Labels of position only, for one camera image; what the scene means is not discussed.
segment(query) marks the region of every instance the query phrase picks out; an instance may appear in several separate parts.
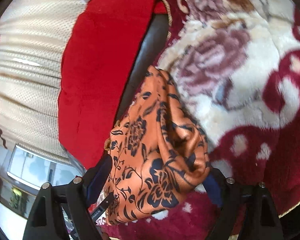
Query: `beige patterned fabric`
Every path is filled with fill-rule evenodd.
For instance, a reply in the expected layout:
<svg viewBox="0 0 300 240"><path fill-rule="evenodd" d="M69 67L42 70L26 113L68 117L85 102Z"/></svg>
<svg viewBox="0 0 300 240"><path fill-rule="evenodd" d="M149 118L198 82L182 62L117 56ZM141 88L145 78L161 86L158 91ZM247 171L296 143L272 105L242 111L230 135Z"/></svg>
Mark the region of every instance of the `beige patterned fabric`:
<svg viewBox="0 0 300 240"><path fill-rule="evenodd" d="M58 141L60 63L80 0L13 0L0 19L0 145L68 163Z"/></svg>

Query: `floral scarf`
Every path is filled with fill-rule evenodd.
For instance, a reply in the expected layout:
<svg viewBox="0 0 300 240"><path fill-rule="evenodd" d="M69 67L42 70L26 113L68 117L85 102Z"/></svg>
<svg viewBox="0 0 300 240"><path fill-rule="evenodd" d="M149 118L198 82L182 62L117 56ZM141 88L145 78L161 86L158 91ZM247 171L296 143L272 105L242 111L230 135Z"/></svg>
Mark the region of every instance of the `floral scarf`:
<svg viewBox="0 0 300 240"><path fill-rule="evenodd" d="M150 66L135 103L110 133L107 223L147 217L182 202L209 173L203 130L182 111L171 76Z"/></svg>

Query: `red and cream blanket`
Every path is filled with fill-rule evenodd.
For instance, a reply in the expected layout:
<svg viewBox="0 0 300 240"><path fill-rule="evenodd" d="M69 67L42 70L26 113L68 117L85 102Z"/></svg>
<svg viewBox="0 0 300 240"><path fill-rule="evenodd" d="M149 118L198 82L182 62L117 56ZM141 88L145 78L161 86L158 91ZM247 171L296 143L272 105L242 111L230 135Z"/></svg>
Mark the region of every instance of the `red and cream blanket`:
<svg viewBox="0 0 300 240"><path fill-rule="evenodd" d="M164 1L170 38L156 67L205 130L212 166L242 184L264 181L286 214L300 203L299 10L291 0ZM217 216L199 186L172 210L109 230L204 239Z"/></svg>

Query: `silver bolt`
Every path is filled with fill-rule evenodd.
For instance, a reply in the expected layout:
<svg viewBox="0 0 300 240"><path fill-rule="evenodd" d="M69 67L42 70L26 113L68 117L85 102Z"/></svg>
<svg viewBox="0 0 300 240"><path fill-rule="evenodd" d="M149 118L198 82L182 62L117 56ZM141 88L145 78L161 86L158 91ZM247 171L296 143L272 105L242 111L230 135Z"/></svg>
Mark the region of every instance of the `silver bolt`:
<svg viewBox="0 0 300 240"><path fill-rule="evenodd" d="M266 184L264 182L259 182L260 187L266 187Z"/></svg>
<svg viewBox="0 0 300 240"><path fill-rule="evenodd" d="M227 178L227 183L229 183L229 184L234 184L234 183L235 183L235 179L229 177L229 178Z"/></svg>
<svg viewBox="0 0 300 240"><path fill-rule="evenodd" d="M78 184L78 183L80 183L81 181L82 181L82 178L81 178L81 177L76 177L76 178L74 178L73 183L74 183L74 184Z"/></svg>
<svg viewBox="0 0 300 240"><path fill-rule="evenodd" d="M50 187L50 183L48 183L48 182L43 183L41 187L46 189L46 188Z"/></svg>

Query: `dark brown leather chair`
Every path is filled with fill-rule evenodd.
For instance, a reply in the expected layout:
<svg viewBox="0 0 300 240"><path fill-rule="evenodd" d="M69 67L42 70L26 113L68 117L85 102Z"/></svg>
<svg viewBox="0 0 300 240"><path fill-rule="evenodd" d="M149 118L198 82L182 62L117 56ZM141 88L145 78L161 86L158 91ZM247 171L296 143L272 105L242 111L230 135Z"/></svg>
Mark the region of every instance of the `dark brown leather chair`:
<svg viewBox="0 0 300 240"><path fill-rule="evenodd" d="M129 107L136 89L145 76L147 68L153 63L157 55L163 49L168 35L168 28L168 15L153 15L149 28L140 46L129 80L123 91L115 118L116 120L120 119Z"/></svg>

